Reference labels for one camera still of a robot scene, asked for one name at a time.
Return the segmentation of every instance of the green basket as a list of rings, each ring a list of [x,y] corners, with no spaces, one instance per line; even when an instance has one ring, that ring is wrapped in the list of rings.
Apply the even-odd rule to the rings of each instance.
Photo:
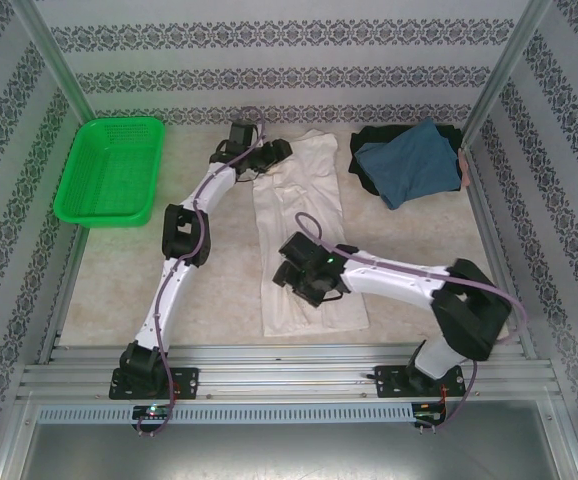
[[[165,127],[152,117],[99,118],[83,125],[53,205],[85,227],[136,227],[149,221]]]

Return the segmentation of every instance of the white towel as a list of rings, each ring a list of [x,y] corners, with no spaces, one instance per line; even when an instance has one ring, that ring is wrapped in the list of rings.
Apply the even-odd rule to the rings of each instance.
[[[262,323],[265,336],[306,335],[369,327],[362,295],[314,308],[272,279],[282,263],[278,249],[297,230],[297,212],[322,225],[323,238],[345,243],[332,134],[311,130],[291,142],[293,154],[253,182],[253,203],[262,257]]]

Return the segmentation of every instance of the table surface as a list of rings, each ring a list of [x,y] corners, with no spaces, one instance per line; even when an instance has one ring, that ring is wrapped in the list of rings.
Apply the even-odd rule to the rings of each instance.
[[[489,267],[466,191],[405,203],[390,211],[347,172],[350,129],[336,135],[336,170],[347,242],[378,256],[407,263],[450,265],[456,258]],[[270,138],[297,138],[300,126],[275,126]],[[162,269],[163,212],[180,203],[207,169],[225,131],[168,127],[153,214],[140,228],[93,229],[60,345],[126,345],[151,304]],[[211,216],[212,250],[175,318],[172,345],[347,344],[420,342],[439,332],[431,312],[376,295],[365,295],[370,327],[322,335],[262,336],[261,261],[251,183],[236,185]]]

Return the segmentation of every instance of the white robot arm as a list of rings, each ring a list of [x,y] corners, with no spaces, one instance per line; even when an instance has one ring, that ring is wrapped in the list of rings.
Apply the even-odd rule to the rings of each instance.
[[[135,340],[120,357],[120,368],[114,370],[110,398],[158,398],[166,391],[162,356],[169,350],[172,315],[209,257],[209,216],[245,172],[264,173],[292,153],[289,143],[281,139],[251,147],[254,130],[254,124],[234,122],[229,139],[211,155],[209,169],[199,186],[182,203],[166,208],[162,234],[165,261],[158,289]]]
[[[481,288],[451,281],[493,286],[475,264],[458,259],[450,267],[428,267],[378,258],[350,245],[337,245],[336,249],[346,255],[327,250],[302,232],[294,233],[280,248],[285,261],[274,282],[289,285],[314,307],[331,300],[325,296],[336,291],[339,295],[383,295],[433,312],[442,335],[416,350],[406,375],[398,379],[402,391],[423,396],[435,392],[446,383],[448,372],[465,359],[489,357],[511,304]]]

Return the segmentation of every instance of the patterned wall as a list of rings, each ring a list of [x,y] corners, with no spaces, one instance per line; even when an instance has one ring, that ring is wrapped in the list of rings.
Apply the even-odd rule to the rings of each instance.
[[[16,368],[36,361],[74,238],[53,215],[78,121],[0,0],[0,427]]]
[[[101,116],[462,124],[527,0],[44,0]]]
[[[477,172],[578,435],[578,0],[550,6],[498,100],[472,146]]]

